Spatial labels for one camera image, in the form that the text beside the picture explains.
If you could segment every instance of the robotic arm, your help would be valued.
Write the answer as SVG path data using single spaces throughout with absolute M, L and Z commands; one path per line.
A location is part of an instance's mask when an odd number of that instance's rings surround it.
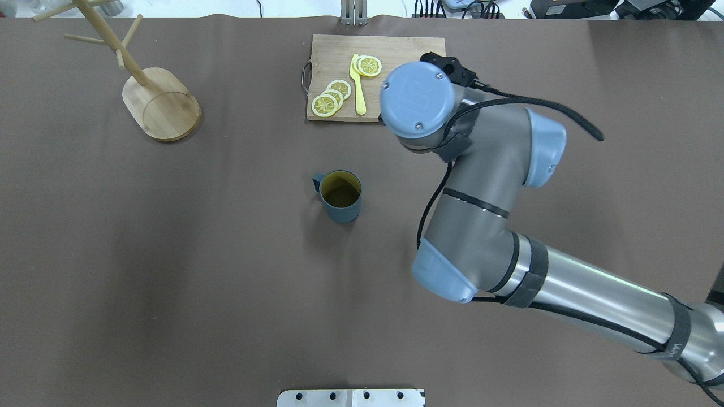
M 485 91 L 507 98 L 490 99 Z M 513 104 L 559 109 L 602 140 L 593 125 L 562 105 L 500 92 L 457 59 L 433 53 L 390 73 L 380 102 L 381 120 L 404 147 L 448 163 L 412 268 L 425 288 L 460 303 L 555 313 L 661 360 L 704 391 L 724 388 L 721 305 L 687 305 L 505 226 L 520 189 L 550 179 L 566 142 L 560 123 Z M 724 286 L 722 274 L 715 288 Z M 494 297 L 474 297 L 479 290 Z

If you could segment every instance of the blue mug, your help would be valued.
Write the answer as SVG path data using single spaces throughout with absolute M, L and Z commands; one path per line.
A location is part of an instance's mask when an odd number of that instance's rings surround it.
M 317 172 L 312 181 L 333 221 L 347 223 L 357 219 L 362 206 L 362 182 L 357 175 L 338 169 L 327 175 Z

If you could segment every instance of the lemon slice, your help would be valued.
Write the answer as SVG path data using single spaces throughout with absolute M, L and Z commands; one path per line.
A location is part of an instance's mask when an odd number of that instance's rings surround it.
M 329 117 L 337 113 L 339 104 L 334 96 L 323 93 L 312 101 L 312 112 L 319 117 Z
M 382 71 L 382 63 L 376 56 L 360 55 L 355 61 L 355 68 L 362 76 L 375 77 Z
M 342 104 L 345 103 L 345 96 L 342 95 L 342 92 L 336 90 L 336 89 L 327 89 L 326 91 L 321 93 L 322 95 L 332 95 L 334 97 L 335 101 L 337 101 L 337 110 L 342 108 Z
M 347 100 L 352 94 L 352 86 L 346 80 L 333 80 L 327 85 L 327 89 L 334 89 L 342 94 L 344 100 Z

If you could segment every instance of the mug handle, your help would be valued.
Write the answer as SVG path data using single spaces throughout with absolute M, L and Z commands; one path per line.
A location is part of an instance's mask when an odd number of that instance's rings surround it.
M 321 185 L 321 181 L 324 179 L 324 174 L 321 172 L 317 172 L 314 177 L 312 177 L 312 182 L 314 182 L 314 190 L 319 192 L 319 186 Z

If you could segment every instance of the metal bracket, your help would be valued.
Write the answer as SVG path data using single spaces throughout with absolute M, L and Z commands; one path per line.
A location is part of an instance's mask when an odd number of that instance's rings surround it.
M 367 25 L 367 0 L 342 0 L 342 25 Z
M 277 407 L 304 406 L 425 407 L 425 390 L 287 390 L 277 399 Z

